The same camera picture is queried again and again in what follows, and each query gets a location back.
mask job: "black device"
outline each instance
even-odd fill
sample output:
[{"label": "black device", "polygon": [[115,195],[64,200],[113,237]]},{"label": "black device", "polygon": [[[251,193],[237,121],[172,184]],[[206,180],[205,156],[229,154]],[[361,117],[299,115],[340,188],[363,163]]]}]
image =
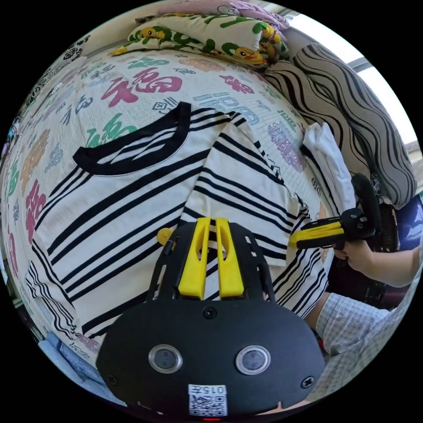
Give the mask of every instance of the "black device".
[{"label": "black device", "polygon": [[178,227],[145,303],[108,329],[96,365],[129,405],[225,420],[304,400],[324,369],[303,319],[278,305],[248,229],[216,219],[220,301],[204,300],[210,218]]},{"label": "black device", "polygon": [[346,241],[373,238],[382,229],[379,203],[371,182],[362,174],[351,178],[360,208],[345,210],[341,216],[307,223],[289,238],[298,249],[331,248],[342,250]]}]

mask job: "gray wavy pattern cushion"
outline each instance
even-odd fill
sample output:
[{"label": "gray wavy pattern cushion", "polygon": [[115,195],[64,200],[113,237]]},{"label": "gray wavy pattern cushion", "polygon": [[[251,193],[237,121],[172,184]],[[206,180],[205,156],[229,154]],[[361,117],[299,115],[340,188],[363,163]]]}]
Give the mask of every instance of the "gray wavy pattern cushion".
[{"label": "gray wavy pattern cushion", "polygon": [[[417,189],[413,168],[395,124],[372,90],[352,68],[320,44],[301,49],[293,63],[340,110],[370,171],[377,174],[392,203],[397,208],[407,204]],[[347,162],[344,150],[342,154]]]},{"label": "gray wavy pattern cushion", "polygon": [[301,113],[308,124],[327,122],[351,174],[371,172],[360,143],[337,105],[297,66],[279,61],[264,77]]}]

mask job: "screw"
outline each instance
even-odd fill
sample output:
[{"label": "screw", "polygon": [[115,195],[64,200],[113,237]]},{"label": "screw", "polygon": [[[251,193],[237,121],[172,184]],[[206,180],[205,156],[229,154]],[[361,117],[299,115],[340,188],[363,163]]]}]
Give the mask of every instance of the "screw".
[{"label": "screw", "polygon": [[217,316],[217,311],[213,307],[207,307],[203,311],[203,316],[206,319],[214,319]]},{"label": "screw", "polygon": [[303,389],[307,389],[309,387],[311,387],[314,383],[314,377],[313,376],[309,376],[308,378],[305,378],[302,382],[301,382],[301,388]]},{"label": "screw", "polygon": [[118,384],[118,380],[113,375],[109,375],[107,377],[107,381],[113,386],[116,386]]}]

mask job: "bedsheet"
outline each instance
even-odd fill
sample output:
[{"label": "bedsheet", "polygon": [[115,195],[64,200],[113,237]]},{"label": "bedsheet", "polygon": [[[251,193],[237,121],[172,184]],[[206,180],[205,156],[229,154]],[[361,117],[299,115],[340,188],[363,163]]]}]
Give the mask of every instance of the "bedsheet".
[{"label": "bedsheet", "polygon": [[[1,211],[7,259],[19,294],[43,334],[51,330],[51,317],[23,285],[35,222],[60,169],[78,147],[95,147],[144,127],[179,101],[241,113],[275,172],[309,206],[312,219],[333,215],[299,153],[307,123],[260,74],[192,53],[165,50],[112,57],[113,50],[66,75],[32,118],[32,113],[25,115],[20,137],[5,158]],[[332,252],[322,251],[327,273],[332,257]],[[88,361],[99,347],[84,336],[67,345]]]}]

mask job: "window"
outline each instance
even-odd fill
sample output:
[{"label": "window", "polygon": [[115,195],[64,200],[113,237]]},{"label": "window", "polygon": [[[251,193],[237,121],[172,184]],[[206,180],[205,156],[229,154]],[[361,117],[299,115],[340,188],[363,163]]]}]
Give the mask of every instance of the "window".
[{"label": "window", "polygon": [[392,121],[397,126],[402,141],[406,144],[407,148],[409,150],[419,148],[417,136],[410,119],[392,88],[376,68],[355,47],[328,27],[306,15],[293,16],[290,24],[296,30],[303,32],[324,45],[342,61],[351,66],[379,98]]},{"label": "window", "polygon": [[407,113],[405,113],[404,108],[392,88],[385,81],[384,77],[373,66],[358,72],[358,75],[360,75],[364,82],[379,98],[380,102],[383,104],[391,119],[395,123],[404,144],[415,142],[417,140],[417,136],[411,125],[410,119],[408,118]]},{"label": "window", "polygon": [[290,21],[293,28],[314,38],[317,42],[335,53],[345,63],[350,63],[363,58],[363,55],[354,48],[347,40],[344,40],[336,32],[327,26],[309,18],[306,15],[297,15]]}]

